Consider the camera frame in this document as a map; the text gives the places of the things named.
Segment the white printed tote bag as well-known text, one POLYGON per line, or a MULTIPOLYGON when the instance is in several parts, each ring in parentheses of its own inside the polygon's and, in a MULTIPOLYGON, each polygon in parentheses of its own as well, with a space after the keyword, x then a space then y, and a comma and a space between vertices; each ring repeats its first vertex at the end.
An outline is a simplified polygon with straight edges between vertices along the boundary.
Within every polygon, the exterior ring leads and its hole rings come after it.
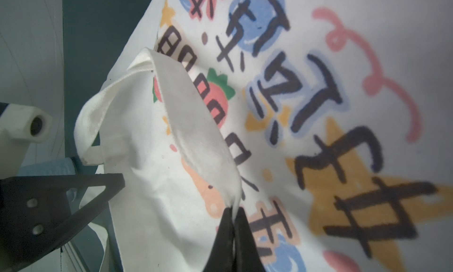
POLYGON ((74 130, 125 272, 453 269, 453 0, 152 0, 74 130))

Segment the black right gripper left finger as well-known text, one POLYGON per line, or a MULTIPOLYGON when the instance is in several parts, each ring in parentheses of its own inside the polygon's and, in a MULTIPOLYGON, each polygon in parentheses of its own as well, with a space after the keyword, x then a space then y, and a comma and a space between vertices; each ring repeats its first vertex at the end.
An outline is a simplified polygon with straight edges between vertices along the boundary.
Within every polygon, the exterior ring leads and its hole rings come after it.
POLYGON ((214 244, 203 272, 232 272, 234 264, 232 208, 222 214, 214 244))

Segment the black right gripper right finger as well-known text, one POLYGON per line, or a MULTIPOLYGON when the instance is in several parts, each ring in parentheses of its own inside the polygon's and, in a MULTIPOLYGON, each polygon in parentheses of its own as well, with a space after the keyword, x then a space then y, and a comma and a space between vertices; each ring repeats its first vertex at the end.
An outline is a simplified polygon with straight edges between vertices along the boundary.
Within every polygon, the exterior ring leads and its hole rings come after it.
POLYGON ((234 221, 234 272, 265 272, 257 246, 242 207, 234 221))

